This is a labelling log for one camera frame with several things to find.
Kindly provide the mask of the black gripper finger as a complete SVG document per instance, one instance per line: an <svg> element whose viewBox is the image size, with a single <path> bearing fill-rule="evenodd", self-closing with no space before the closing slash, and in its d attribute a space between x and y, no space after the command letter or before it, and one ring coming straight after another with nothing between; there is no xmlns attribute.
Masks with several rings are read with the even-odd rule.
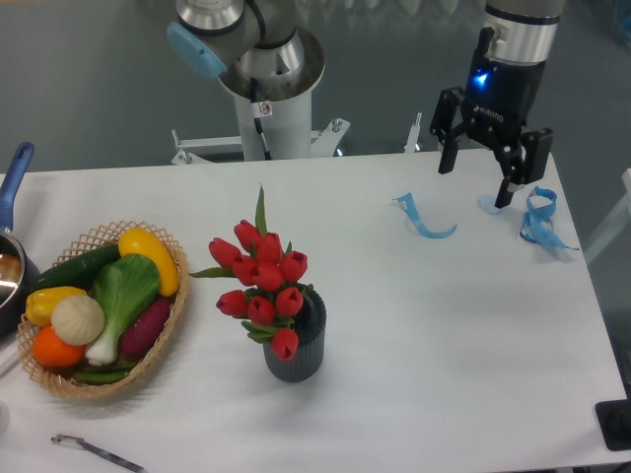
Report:
<svg viewBox="0 0 631 473"><path fill-rule="evenodd" d="M543 178L551 150L553 131L550 128L523 129L512 143L494 150L503 179L495 199L495 207L507 207L515 192L526 184Z"/></svg>
<svg viewBox="0 0 631 473"><path fill-rule="evenodd" d="M454 169L459 149L458 137L465 133L474 120L473 102L464 90L454 87L442 90L430 124L430 133L442 146L439 173Z"/></svg>

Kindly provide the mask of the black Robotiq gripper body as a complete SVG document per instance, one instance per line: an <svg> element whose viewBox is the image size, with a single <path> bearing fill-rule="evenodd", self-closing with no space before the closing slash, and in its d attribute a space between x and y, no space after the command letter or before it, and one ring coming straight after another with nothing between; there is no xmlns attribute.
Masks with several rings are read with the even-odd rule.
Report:
<svg viewBox="0 0 631 473"><path fill-rule="evenodd" d="M526 128L545 65L475 55L460 103L462 123L457 132L491 150L510 146L523 147L529 153L545 152L546 130Z"/></svg>

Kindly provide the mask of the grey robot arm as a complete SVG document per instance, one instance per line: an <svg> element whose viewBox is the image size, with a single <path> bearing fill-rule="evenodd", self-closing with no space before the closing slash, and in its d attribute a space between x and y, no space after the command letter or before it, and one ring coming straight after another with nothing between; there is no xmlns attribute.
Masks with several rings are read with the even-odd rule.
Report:
<svg viewBox="0 0 631 473"><path fill-rule="evenodd" d="M312 92L324 70L317 39L290 1L179 1L168 40L197 74L232 94L249 161L310 158ZM443 90L430 124L452 171L458 140L489 149L503 180L495 204L542 179L552 143L526 124L563 10L560 1L489 1L466 84Z"/></svg>

